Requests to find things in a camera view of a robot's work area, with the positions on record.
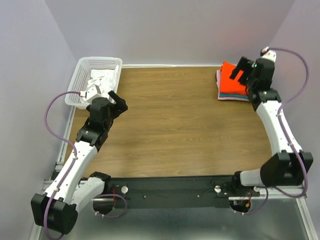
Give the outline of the orange t shirt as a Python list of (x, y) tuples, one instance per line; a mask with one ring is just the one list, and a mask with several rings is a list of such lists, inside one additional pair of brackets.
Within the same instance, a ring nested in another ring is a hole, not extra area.
[(240, 84), (239, 82), (239, 79), (242, 76), (243, 71), (240, 70), (239, 73), (236, 75), (235, 79), (230, 78), (235, 68), (236, 65), (230, 64), (226, 61), (223, 62), (222, 66), (220, 67), (219, 91), (222, 94), (246, 96), (246, 87)]

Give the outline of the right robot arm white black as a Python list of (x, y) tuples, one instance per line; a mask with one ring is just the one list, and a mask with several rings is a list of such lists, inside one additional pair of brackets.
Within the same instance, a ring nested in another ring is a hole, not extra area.
[(276, 55), (256, 60), (241, 57), (230, 78), (245, 86), (249, 102), (261, 119), (267, 133), (271, 158), (255, 170), (237, 171), (230, 191), (241, 196), (248, 187), (299, 186), (307, 183), (313, 156), (298, 144), (281, 108), (279, 93), (271, 87)]

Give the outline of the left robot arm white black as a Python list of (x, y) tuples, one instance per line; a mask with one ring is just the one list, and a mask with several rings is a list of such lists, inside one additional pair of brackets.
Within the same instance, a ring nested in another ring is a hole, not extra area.
[(75, 143), (56, 136), (71, 145), (71, 154), (51, 185), (44, 193), (36, 193), (30, 202), (34, 222), (43, 227), (49, 240), (54, 239), (51, 230), (60, 233), (58, 239), (69, 234), (80, 211), (95, 197), (109, 198), (113, 204), (121, 199), (124, 208), (128, 208), (127, 200), (111, 188), (111, 177), (107, 174), (95, 172), (84, 185), (78, 185), (88, 164), (107, 140), (114, 120), (128, 110), (126, 101), (113, 90), (108, 95), (114, 102), (96, 97), (87, 106), (89, 117), (78, 131)]

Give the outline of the white crumpled t shirt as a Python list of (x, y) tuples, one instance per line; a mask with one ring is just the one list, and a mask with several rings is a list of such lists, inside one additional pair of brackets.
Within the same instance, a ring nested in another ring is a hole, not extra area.
[(87, 87), (93, 84), (98, 85), (102, 89), (103, 93), (106, 95), (103, 98), (110, 99), (108, 92), (109, 91), (115, 92), (117, 78), (119, 75), (118, 71), (119, 71), (118, 65), (115, 67), (115, 69), (91, 70), (90, 79), (86, 84), (85, 90), (87, 89)]

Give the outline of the pink folded t shirt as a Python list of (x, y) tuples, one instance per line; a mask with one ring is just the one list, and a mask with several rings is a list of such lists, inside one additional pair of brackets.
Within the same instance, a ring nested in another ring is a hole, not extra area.
[(220, 93), (220, 80), (221, 80), (221, 71), (217, 70), (215, 74), (215, 80), (216, 80), (216, 85), (218, 88), (218, 95), (217, 99), (220, 101), (242, 101), (242, 102), (248, 102), (249, 99), (244, 99), (244, 98), (236, 98), (236, 97), (219, 97)]

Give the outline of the teal folded t shirt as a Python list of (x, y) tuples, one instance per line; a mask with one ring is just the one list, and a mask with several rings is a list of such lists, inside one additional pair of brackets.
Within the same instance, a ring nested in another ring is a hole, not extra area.
[(219, 93), (220, 98), (242, 98), (242, 99), (248, 99), (247, 95), (240, 95), (240, 94), (227, 94), (227, 93)]

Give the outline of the white plastic laundry basket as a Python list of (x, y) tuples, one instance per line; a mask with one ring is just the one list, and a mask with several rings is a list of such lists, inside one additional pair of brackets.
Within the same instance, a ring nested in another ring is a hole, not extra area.
[(115, 70), (117, 74), (113, 91), (117, 93), (123, 61), (117, 57), (89, 56), (81, 58), (73, 72), (67, 91), (85, 91), (92, 70)]

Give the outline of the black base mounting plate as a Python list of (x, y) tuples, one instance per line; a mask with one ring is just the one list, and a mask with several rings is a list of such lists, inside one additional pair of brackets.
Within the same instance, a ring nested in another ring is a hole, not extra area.
[(115, 193), (96, 201), (108, 209), (228, 208), (232, 198), (258, 197), (253, 187), (234, 185), (232, 175), (180, 177), (109, 177), (103, 194)]

